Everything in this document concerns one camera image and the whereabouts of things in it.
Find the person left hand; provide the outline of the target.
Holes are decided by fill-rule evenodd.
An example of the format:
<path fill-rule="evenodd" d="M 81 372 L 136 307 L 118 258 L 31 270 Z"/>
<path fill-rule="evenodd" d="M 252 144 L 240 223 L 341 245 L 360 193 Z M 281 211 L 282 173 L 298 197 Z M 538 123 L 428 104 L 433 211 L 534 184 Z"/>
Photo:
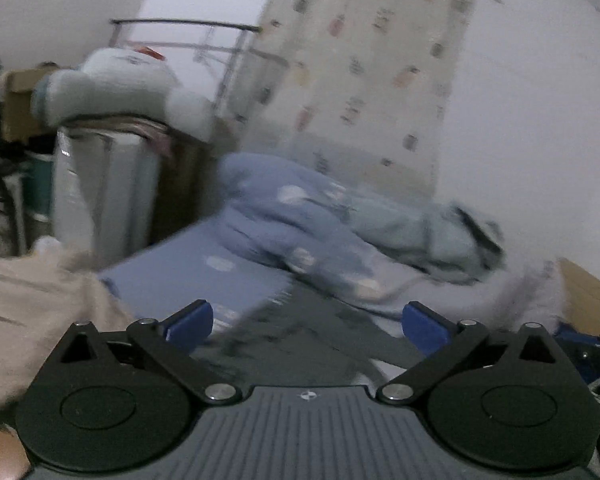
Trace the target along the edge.
<path fill-rule="evenodd" d="M 0 427 L 0 480 L 23 479 L 31 468 L 26 451 L 16 434 Z"/>

